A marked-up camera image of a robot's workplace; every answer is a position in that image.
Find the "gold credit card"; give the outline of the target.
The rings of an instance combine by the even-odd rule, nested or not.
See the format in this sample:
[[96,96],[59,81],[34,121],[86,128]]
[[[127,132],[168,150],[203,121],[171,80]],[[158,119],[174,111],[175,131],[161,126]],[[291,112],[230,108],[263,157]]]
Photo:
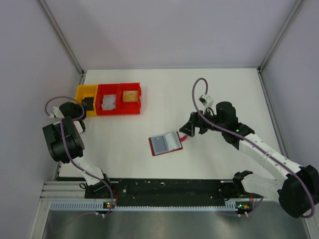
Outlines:
[[124,103],[134,103],[139,100],[139,92],[138,91],[123,91],[123,102]]

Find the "red leather card holder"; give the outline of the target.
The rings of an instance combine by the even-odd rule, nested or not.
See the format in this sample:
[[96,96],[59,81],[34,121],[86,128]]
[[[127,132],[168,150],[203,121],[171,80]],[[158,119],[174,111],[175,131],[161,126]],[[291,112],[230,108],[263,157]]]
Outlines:
[[180,135],[177,131],[172,131],[162,135],[149,138],[152,156],[159,156],[183,149],[182,143],[188,135]]

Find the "silver VIP credit card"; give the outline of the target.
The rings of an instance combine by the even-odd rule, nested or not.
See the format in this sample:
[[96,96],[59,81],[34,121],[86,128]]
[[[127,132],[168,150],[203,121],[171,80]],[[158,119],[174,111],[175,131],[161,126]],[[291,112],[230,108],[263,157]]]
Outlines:
[[104,95],[103,100],[102,100],[102,104],[101,104],[102,110],[110,111],[109,110],[109,103],[111,101],[114,101],[114,100],[116,100],[116,95]]

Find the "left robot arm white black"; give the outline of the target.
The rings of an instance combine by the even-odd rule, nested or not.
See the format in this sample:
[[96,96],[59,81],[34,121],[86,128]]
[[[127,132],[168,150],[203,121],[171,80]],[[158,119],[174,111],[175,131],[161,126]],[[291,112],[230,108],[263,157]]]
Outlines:
[[59,96],[48,100],[44,110],[49,118],[60,119],[59,122],[42,128],[52,159],[76,168],[85,179],[84,189],[87,196],[113,197],[112,184],[108,176],[84,157],[85,146],[81,134],[86,130],[86,107],[73,98]]

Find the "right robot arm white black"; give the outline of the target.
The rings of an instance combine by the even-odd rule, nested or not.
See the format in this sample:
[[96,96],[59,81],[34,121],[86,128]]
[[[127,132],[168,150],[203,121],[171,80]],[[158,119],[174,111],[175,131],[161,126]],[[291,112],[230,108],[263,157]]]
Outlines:
[[247,125],[240,123],[230,102],[220,102],[216,112],[197,111],[190,114],[180,132],[194,137],[208,130],[218,131],[224,140],[251,157],[273,178],[258,176],[251,171],[238,172],[233,182],[240,192],[258,194],[281,205],[294,218],[311,218],[319,202],[319,173],[311,165],[303,167],[264,143]]

